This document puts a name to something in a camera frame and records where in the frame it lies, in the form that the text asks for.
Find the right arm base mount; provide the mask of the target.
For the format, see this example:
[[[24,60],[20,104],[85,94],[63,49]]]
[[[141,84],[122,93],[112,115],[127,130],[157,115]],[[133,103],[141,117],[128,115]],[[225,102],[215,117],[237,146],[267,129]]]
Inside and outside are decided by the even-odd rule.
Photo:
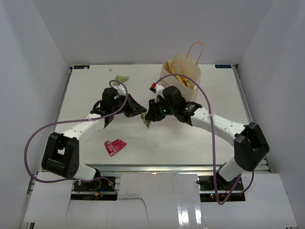
[[[212,173],[198,173],[198,179],[196,181],[199,187],[200,201],[201,203],[216,203],[215,189],[214,189],[214,179]],[[222,202],[229,194],[230,190],[234,186],[237,178],[234,178],[231,182],[225,184],[222,181],[217,181],[217,190],[219,195],[219,200]],[[240,178],[235,189],[231,193],[227,202],[245,202],[245,194],[240,194],[244,191],[245,185]]]

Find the red candy packet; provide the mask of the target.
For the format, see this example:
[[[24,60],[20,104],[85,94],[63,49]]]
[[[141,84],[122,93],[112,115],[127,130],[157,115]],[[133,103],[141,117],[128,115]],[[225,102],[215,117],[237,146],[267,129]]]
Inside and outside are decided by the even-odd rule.
[[[105,141],[104,146],[109,154],[109,156],[114,156],[119,151],[121,151],[127,145],[126,142],[121,139],[116,139],[114,141]]]

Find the blue label left corner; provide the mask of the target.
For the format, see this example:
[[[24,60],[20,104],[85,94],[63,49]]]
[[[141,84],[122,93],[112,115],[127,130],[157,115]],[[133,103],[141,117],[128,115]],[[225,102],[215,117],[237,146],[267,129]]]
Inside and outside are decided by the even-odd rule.
[[[89,65],[75,65],[73,66],[73,69],[79,70],[79,69],[89,69],[90,66]]]

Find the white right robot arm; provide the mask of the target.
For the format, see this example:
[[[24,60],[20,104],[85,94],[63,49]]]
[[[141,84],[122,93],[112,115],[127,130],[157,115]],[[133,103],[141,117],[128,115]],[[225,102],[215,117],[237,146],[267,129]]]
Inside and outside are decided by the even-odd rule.
[[[164,88],[154,83],[150,90],[155,98],[149,100],[147,121],[159,122],[172,115],[178,121],[209,131],[233,146],[233,158],[216,171],[215,184],[220,190],[227,190],[243,172],[253,172],[270,151],[257,123],[246,125],[211,114],[200,104],[186,101],[175,86]]]

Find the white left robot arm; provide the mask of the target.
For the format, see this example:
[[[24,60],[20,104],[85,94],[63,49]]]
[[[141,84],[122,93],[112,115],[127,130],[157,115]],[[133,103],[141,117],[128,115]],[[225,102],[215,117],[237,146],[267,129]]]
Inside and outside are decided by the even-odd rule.
[[[100,187],[97,169],[80,163],[81,144],[104,129],[114,114],[134,117],[147,109],[137,103],[130,94],[118,88],[106,88],[102,99],[95,103],[85,121],[63,132],[53,132],[47,141],[42,168],[66,179],[84,180],[89,190]]]

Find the blue label corner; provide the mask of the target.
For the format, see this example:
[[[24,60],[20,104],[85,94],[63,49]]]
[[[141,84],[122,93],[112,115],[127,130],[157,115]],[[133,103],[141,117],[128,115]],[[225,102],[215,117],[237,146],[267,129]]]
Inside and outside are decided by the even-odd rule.
[[[89,65],[75,65],[73,66],[73,69],[79,70],[79,69],[89,69],[90,66]]]
[[[217,68],[217,69],[231,69],[232,66],[230,64],[216,64],[215,68]]]

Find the yellow M&M's packet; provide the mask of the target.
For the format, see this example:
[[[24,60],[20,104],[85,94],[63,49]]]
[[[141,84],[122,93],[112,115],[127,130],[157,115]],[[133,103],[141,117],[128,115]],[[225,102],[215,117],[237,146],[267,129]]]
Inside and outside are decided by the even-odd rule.
[[[187,78],[181,77],[181,79],[182,79],[182,83],[183,83],[186,87],[188,87],[188,88],[191,87]]]

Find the yellow chips bag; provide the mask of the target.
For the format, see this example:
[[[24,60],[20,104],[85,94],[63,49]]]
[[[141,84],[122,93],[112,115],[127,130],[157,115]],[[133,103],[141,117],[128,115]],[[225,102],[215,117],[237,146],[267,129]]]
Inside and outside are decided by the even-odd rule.
[[[182,64],[179,61],[167,61],[166,62],[166,68],[168,73],[178,73],[178,74],[184,74],[184,69]],[[188,80],[184,76],[180,75],[175,75],[175,78],[180,82],[180,83],[185,83]]]

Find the green triangular snack packet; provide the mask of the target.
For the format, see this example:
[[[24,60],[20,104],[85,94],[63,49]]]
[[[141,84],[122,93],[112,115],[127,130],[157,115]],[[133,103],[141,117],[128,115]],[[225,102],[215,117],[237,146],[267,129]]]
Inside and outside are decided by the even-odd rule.
[[[145,113],[141,113],[141,119],[142,119],[142,121],[143,121],[145,127],[149,130],[149,129],[150,129],[150,126],[151,126],[151,121],[146,120],[146,118],[145,118],[146,115],[147,115],[146,112],[145,112]]]

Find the aluminium table frame rail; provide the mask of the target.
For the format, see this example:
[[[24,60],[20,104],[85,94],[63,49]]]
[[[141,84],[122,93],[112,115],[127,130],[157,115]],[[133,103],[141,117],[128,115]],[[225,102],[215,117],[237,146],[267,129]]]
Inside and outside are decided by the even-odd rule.
[[[45,170],[68,178],[77,175],[82,167],[94,167],[101,172],[211,171],[213,168],[212,144],[208,142],[196,145],[128,141],[118,153],[109,153],[110,148],[105,143],[67,146],[48,153],[42,164]]]

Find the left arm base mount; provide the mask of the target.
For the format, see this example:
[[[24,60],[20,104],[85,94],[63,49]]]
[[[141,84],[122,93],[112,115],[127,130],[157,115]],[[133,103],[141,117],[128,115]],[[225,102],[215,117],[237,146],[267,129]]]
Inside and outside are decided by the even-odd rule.
[[[116,201],[111,183],[116,186],[116,177],[107,177],[91,183],[74,182],[71,192],[71,200],[92,200],[92,201]]]

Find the light green snack packet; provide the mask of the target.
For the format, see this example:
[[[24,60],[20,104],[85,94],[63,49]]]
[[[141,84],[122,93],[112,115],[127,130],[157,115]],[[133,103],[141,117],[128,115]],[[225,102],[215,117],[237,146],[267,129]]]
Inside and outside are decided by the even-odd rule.
[[[116,75],[115,80],[114,84],[119,84],[118,81],[123,83],[129,80],[129,76]]]

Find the blue label right corner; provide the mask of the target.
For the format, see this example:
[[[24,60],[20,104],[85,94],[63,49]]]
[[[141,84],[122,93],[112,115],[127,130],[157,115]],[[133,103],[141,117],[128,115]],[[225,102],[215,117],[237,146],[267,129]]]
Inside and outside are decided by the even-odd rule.
[[[230,64],[216,64],[215,68],[217,68],[217,69],[231,69],[232,66]]]

